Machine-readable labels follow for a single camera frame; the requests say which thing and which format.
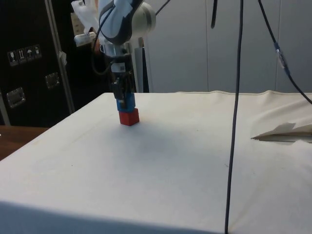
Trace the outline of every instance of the blue block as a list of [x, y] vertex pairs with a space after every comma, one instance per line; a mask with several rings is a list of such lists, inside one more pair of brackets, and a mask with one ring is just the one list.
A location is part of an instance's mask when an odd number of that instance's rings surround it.
[[134, 111], [136, 107], [136, 99], [135, 99], [135, 94], [134, 93], [127, 93], [126, 94], [126, 103], [127, 103], [127, 108], [123, 109], [120, 104], [120, 100], [117, 99], [117, 109], [120, 112], [128, 112], [131, 113]]

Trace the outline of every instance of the cable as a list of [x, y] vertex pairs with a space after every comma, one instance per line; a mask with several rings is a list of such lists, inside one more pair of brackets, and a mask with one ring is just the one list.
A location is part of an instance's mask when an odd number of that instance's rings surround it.
[[234, 115], [233, 115], [231, 154], [230, 154], [230, 164], [229, 164], [228, 191], [227, 191], [227, 199], [226, 199], [225, 228], [224, 228], [225, 234], [229, 233], [228, 231], [229, 231], [229, 215], [230, 215], [230, 201], [231, 201], [231, 184], [232, 184], [233, 159], [234, 159], [235, 134], [236, 134], [236, 119], [237, 119], [237, 110], [238, 110], [239, 82], [240, 82], [240, 56], [241, 56], [241, 47], [242, 47], [242, 38], [243, 38], [243, 16], [244, 16], [244, 0], [240, 0], [236, 92], [235, 92], [235, 105], [234, 105]]
[[99, 34], [101, 32], [101, 28], [103, 27], [104, 23], [106, 22], [107, 18], [110, 16], [110, 14], [112, 13], [113, 9], [115, 8], [115, 6], [113, 5], [111, 8], [108, 8], [107, 11], [109, 11], [107, 13], [107, 15], [105, 16], [103, 22], [100, 24], [99, 28], [98, 28], [98, 31], [97, 31], [97, 35], [96, 35], [96, 38], [94, 40], [94, 43], [93, 43], [93, 47], [92, 47], [92, 54], [91, 54], [91, 66], [92, 66], [92, 70], [93, 72], [98, 75], [98, 76], [103, 76], [105, 75], [109, 69], [111, 68], [112, 64], [110, 63], [110, 65], [105, 69], [104, 72], [99, 72], [97, 69], [96, 69], [96, 66], [95, 66], [95, 63], [94, 63], [94, 53], [95, 53], [95, 49], [96, 49], [96, 44], [97, 44], [97, 40], [98, 40], [98, 37], [99, 37]]
[[211, 28], [215, 27], [217, 7], [218, 7], [218, 0], [214, 0], [214, 9], [213, 9], [213, 18], [211, 20]]
[[264, 7], [263, 7], [263, 5], [262, 5], [262, 2], [261, 2], [261, 0], [258, 0], [258, 2], [259, 2], [259, 5], [260, 5], [260, 8], [261, 8], [261, 12], [262, 12], [264, 21], [265, 21], [265, 23], [266, 23], [266, 25], [267, 25], [267, 28], [268, 28], [268, 30], [269, 30], [269, 32], [270, 32], [270, 35], [271, 35], [271, 38], [272, 38], [272, 40], [273, 40], [273, 43], [274, 43], [276, 52], [277, 52], [277, 54], [278, 54], [278, 59], [279, 59], [279, 61], [280, 61], [280, 64], [281, 64], [282, 68], [284, 69], [286, 75], [288, 76], [289, 80], [291, 81], [292, 85], [296, 88], [296, 90], [312, 105], [312, 100], [309, 99], [309, 98], [305, 95], [305, 93], [299, 88], [299, 86], [298, 86], [298, 85], [296, 84], [296, 82], [293, 80], [292, 75], [291, 75], [291, 72], [290, 72], [289, 67], [288, 67], [288, 64], [287, 64], [286, 59], [285, 59], [285, 57], [284, 57], [284, 55], [283, 55], [283, 52], [282, 52], [282, 50], [280, 49], [278, 43], [277, 43], [276, 40], [275, 40], [274, 34], [273, 34], [273, 32], [272, 32], [272, 29], [271, 29], [270, 23], [269, 23], [269, 21], [268, 21], [267, 15], [266, 15], [266, 13], [265, 13]]
[[170, 1], [171, 1], [171, 0], [167, 0], [167, 1], [165, 2], [165, 4], [163, 4], [163, 5], [161, 6], [161, 8], [156, 12], [156, 15], [158, 15], [158, 14], [161, 12], [161, 10], [164, 9], [164, 7], [165, 7]]

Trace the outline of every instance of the red block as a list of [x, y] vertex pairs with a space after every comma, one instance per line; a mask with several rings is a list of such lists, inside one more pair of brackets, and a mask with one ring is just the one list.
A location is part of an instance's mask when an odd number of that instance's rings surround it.
[[140, 118], [138, 117], [138, 109], [135, 108], [135, 110], [131, 113], [119, 112], [119, 119], [121, 124], [127, 126], [132, 126], [136, 123], [139, 123]]

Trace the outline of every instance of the white table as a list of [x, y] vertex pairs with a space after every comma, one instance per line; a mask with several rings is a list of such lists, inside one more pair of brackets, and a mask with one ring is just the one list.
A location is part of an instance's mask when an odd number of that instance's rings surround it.
[[[0, 162], [0, 234], [223, 233], [234, 95], [136, 103], [122, 126], [104, 94]], [[311, 233], [312, 145], [251, 139], [311, 116], [300, 95], [241, 95], [231, 233]]]

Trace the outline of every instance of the wooden surface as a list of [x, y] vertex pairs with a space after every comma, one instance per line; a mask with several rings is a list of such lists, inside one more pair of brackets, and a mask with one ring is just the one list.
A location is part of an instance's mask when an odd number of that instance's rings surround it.
[[46, 130], [48, 128], [0, 126], [0, 161]]

